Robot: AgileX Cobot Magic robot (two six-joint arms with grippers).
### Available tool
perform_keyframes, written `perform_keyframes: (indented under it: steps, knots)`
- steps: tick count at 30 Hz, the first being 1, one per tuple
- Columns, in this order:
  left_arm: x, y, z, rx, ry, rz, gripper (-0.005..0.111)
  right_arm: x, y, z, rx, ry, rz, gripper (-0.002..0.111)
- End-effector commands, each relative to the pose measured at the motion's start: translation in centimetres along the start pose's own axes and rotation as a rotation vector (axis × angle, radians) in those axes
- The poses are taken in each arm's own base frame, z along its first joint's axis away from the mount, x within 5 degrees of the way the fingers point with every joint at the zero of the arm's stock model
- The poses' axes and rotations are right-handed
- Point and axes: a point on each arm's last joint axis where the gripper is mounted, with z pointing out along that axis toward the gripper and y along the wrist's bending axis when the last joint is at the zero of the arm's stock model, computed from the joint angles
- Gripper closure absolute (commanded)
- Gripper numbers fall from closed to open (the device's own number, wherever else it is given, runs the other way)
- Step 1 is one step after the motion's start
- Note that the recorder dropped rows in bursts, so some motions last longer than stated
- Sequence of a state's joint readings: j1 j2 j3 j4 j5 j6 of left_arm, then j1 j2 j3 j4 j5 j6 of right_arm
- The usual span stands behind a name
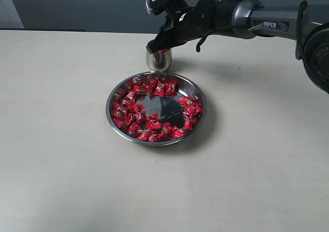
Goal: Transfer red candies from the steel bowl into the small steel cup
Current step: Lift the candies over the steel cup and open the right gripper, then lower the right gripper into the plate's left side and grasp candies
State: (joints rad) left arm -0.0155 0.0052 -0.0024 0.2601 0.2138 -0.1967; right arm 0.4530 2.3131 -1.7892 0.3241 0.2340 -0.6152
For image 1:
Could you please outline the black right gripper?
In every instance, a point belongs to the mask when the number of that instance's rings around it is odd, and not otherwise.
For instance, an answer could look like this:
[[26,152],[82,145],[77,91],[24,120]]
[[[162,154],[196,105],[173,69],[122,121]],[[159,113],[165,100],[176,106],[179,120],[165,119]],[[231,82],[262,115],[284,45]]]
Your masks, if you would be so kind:
[[156,39],[146,45],[149,54],[182,46],[213,29],[213,0],[199,0],[194,7],[166,9],[166,13],[166,22]]

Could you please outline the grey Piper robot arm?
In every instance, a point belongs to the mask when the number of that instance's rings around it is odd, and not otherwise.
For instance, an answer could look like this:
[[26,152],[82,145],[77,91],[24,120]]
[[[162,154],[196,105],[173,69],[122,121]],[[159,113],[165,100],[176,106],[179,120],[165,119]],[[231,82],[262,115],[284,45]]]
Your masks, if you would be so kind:
[[150,54],[198,39],[196,51],[210,35],[249,40],[279,37],[296,41],[295,55],[312,83],[328,92],[328,5],[265,7],[259,0],[199,0],[194,7],[171,1],[153,9],[167,13],[155,39],[148,42]]

